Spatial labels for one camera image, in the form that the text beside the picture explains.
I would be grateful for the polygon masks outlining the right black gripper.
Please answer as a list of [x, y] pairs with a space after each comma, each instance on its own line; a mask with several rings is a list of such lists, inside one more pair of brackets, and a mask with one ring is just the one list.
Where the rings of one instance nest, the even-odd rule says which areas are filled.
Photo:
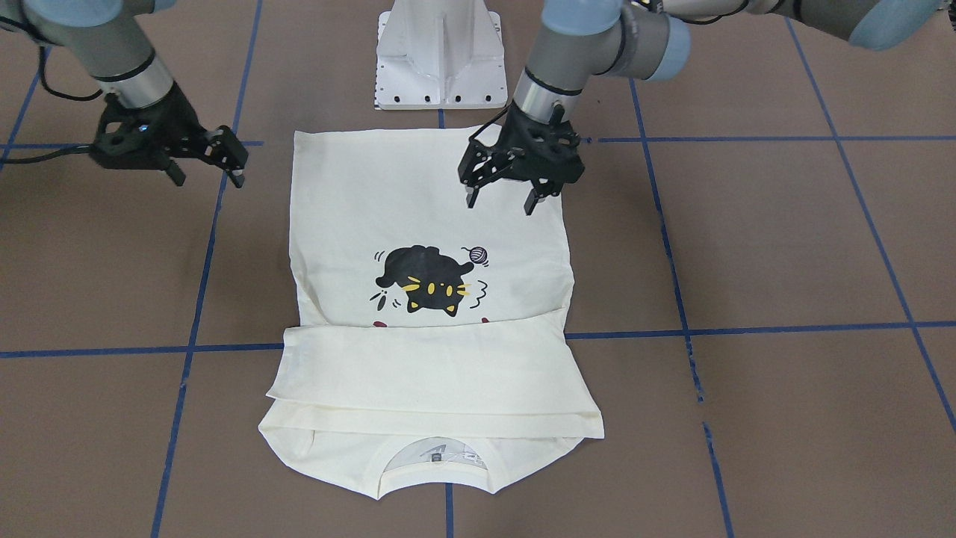
[[127, 108], [107, 94], [89, 156], [110, 170], [160, 170], [177, 187], [187, 174], [175, 158], [194, 158], [221, 168], [242, 188], [249, 153], [228, 126], [207, 132], [174, 82], [163, 99], [143, 108]]

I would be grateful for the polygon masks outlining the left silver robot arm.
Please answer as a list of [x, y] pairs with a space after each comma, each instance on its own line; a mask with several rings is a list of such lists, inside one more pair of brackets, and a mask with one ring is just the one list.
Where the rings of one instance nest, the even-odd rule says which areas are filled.
[[692, 26], [738, 13], [780, 15], [852, 46], [901, 44], [941, 7], [939, 1], [547, 1], [541, 27], [497, 140], [474, 132], [458, 167], [468, 208], [501, 179], [528, 182], [526, 214], [580, 179], [580, 136], [571, 113], [590, 78], [669, 81], [691, 52]]

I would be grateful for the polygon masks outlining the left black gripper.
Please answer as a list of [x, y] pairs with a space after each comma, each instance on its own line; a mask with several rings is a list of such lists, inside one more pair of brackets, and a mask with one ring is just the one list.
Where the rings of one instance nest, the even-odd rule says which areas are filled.
[[550, 118], [540, 123], [511, 103], [468, 137], [458, 175], [469, 210], [481, 188], [509, 179], [532, 185], [523, 204], [529, 217], [542, 200], [557, 197], [564, 185], [583, 176], [580, 136], [565, 113], [562, 103], [554, 103]]

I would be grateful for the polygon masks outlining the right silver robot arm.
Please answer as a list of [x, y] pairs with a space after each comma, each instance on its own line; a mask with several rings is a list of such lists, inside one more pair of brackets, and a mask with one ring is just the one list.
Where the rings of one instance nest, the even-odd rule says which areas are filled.
[[152, 42], [139, 15], [170, 9], [170, 1], [4, 1], [2, 27], [38, 48], [38, 78], [46, 81], [46, 51], [69, 50], [98, 83], [105, 111], [89, 144], [52, 151], [86, 154], [109, 170], [157, 170], [177, 186], [181, 158], [221, 168], [243, 186], [248, 150], [228, 126], [208, 130]]

